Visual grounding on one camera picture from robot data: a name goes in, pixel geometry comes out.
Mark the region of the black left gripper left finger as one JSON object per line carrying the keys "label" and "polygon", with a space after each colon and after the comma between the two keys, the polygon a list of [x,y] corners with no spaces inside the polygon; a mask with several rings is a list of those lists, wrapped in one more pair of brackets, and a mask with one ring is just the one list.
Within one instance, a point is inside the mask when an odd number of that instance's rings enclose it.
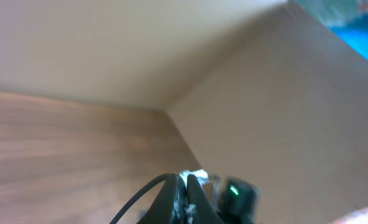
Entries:
{"label": "black left gripper left finger", "polygon": [[142,187],[137,196],[141,197],[160,182],[165,181],[155,200],[137,224],[171,224],[174,220],[174,203],[178,192],[176,174],[162,174]]}

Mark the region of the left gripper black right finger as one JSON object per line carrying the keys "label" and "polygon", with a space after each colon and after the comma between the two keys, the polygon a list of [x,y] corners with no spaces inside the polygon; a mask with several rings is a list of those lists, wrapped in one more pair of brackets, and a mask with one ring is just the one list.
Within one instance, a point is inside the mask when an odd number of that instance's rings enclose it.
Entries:
{"label": "left gripper black right finger", "polygon": [[187,177],[186,208],[187,223],[190,224],[224,224],[212,205],[209,203],[204,190],[195,175]]}

